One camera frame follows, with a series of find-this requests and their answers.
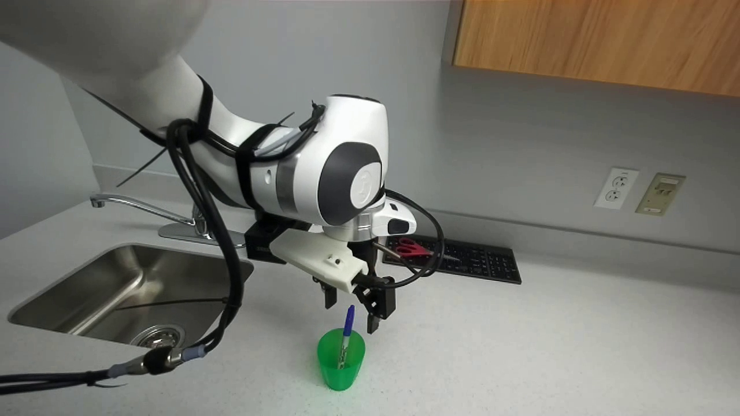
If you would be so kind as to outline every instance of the stainless steel sink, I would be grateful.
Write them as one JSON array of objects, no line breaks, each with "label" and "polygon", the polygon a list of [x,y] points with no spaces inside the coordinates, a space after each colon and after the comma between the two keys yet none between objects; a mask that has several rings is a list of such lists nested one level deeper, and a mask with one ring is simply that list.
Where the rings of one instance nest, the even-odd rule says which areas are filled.
[{"label": "stainless steel sink", "polygon": [[110,251],[9,314],[11,323],[139,348],[188,348],[228,296],[221,259],[127,246]]}]

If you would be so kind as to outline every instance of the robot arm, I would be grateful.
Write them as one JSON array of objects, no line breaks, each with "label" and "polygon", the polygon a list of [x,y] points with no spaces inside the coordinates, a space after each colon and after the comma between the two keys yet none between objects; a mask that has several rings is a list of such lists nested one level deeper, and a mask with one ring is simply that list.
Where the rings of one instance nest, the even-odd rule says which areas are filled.
[{"label": "robot arm", "polygon": [[206,138],[189,149],[214,194],[251,205],[262,226],[303,224],[278,226],[265,251],[308,270],[328,298],[336,289],[373,294],[360,296],[369,314],[391,314],[392,306],[369,308],[386,289],[367,246],[416,224],[383,193],[383,105],[332,96],[301,127],[233,117],[180,56],[206,7],[206,0],[0,0],[0,43],[72,80],[160,143],[172,122],[198,122]]}]

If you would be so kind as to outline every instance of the pen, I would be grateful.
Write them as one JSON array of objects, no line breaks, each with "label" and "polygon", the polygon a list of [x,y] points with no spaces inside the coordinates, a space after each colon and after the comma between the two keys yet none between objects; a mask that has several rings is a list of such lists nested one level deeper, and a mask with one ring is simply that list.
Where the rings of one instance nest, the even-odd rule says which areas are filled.
[{"label": "pen", "polygon": [[343,328],[343,350],[340,350],[340,368],[346,365],[346,350],[352,338],[352,323],[353,323],[353,306],[346,308],[344,328]]}]

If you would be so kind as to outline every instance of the green cup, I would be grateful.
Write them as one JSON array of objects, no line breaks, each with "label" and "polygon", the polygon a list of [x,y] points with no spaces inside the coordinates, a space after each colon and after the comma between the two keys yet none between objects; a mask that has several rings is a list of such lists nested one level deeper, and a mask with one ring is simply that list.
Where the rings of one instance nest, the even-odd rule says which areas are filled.
[{"label": "green cup", "polygon": [[350,348],[343,360],[343,330],[328,330],[317,348],[324,385],[331,390],[346,390],[360,373],[365,358],[365,340],[352,330]]}]

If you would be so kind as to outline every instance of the faucet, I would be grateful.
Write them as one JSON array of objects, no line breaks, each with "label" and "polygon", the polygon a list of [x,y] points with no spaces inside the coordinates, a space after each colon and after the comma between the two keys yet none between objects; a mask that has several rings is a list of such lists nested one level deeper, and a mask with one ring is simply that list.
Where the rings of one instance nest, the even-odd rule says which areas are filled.
[{"label": "faucet", "polygon": [[[145,203],[145,202],[139,202],[132,196],[122,196],[122,194],[93,194],[91,196],[93,209],[103,209],[107,203],[130,205],[133,211],[144,211],[154,217],[165,217],[165,219],[173,223],[173,224],[167,224],[157,232],[160,238],[217,246],[217,241],[209,232],[209,224],[196,205],[192,205],[192,217],[184,217],[184,215],[179,215],[179,214],[172,214],[160,205],[153,205],[153,203]],[[239,248],[239,251],[246,248],[246,238],[241,234],[228,232],[228,237],[233,241],[233,248]]]}]

